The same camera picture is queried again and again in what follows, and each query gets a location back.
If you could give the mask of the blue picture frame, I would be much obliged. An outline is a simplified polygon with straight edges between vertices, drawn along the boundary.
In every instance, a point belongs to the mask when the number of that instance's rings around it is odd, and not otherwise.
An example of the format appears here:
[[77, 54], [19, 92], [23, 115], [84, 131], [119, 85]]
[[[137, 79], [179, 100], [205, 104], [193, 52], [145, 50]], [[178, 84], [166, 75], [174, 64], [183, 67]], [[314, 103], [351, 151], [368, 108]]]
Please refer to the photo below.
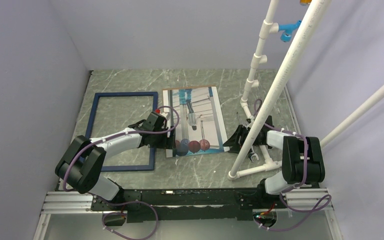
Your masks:
[[[97, 114], [99, 100], [101, 97], [152, 97], [152, 109], [155, 110], [158, 106], [158, 92], [157, 91], [139, 91], [139, 92], [97, 92], [91, 106], [91, 111], [87, 123], [85, 137], [90, 138], [92, 135], [93, 125]], [[149, 150], [148, 165], [110, 165], [103, 166], [102, 172], [144, 172], [153, 171], [155, 169], [156, 149]]]

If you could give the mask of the photo of woman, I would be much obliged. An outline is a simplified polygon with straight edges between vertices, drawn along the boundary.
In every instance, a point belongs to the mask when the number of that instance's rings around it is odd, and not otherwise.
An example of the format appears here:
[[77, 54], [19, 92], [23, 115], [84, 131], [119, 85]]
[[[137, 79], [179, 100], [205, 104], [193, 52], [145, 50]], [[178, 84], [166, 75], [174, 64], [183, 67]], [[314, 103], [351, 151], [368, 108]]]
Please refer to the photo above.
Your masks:
[[228, 140], [217, 87], [165, 90], [163, 105], [170, 106], [168, 123], [175, 128], [175, 148], [166, 157], [184, 157], [228, 152]]

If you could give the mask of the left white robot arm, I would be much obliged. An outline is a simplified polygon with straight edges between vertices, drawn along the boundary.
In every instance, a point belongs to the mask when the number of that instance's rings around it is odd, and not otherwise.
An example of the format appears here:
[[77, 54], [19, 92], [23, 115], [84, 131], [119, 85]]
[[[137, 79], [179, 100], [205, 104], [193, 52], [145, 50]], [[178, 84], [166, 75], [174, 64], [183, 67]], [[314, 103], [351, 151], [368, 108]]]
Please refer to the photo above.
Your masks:
[[73, 139], [55, 167], [65, 192], [89, 193], [102, 200], [111, 210], [119, 209], [125, 200], [125, 190], [101, 175], [104, 161], [128, 150], [141, 147], [172, 149], [175, 147], [176, 126], [168, 126], [167, 118], [152, 111], [125, 129], [103, 137]]

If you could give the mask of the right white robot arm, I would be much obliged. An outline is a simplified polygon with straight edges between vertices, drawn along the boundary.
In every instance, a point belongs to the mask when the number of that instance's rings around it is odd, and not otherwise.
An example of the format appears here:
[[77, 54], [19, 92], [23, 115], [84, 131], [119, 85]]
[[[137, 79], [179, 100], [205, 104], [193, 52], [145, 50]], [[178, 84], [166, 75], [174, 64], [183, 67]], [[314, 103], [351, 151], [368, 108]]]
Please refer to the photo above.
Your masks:
[[267, 208], [275, 195], [324, 181], [326, 176], [320, 140], [275, 128], [269, 116], [253, 145], [263, 147], [264, 164], [256, 169], [238, 171], [235, 178], [259, 172], [279, 170], [263, 179], [257, 187], [256, 203]]

